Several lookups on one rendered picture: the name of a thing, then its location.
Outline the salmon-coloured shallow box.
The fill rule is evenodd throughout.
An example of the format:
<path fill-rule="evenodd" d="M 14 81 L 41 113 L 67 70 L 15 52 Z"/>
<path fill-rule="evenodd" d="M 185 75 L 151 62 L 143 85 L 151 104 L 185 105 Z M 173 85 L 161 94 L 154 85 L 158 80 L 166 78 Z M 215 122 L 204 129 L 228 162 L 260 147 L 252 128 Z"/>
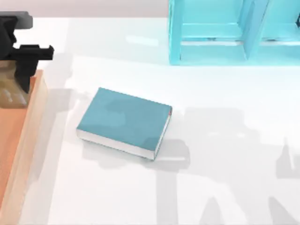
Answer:
<path fill-rule="evenodd" d="M 26 109 L 0 109 L 0 225 L 17 225 L 48 89 L 42 70 L 30 81 Z"/>

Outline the teal hardcover book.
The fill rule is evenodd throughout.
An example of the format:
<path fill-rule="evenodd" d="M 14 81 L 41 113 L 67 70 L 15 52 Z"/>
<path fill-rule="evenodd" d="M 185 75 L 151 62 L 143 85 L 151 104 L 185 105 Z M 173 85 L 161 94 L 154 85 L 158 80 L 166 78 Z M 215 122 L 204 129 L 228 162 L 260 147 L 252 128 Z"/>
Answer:
<path fill-rule="evenodd" d="M 99 88 L 76 134 L 82 140 L 153 161 L 172 112 L 170 105 Z"/>

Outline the light blue rack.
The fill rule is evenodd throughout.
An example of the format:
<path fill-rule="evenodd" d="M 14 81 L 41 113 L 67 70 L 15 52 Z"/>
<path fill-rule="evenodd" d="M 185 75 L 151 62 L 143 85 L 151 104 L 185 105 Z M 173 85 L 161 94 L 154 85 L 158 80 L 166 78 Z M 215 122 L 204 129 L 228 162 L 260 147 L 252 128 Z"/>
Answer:
<path fill-rule="evenodd" d="M 300 66 L 300 0 L 168 0 L 172 65 Z"/>

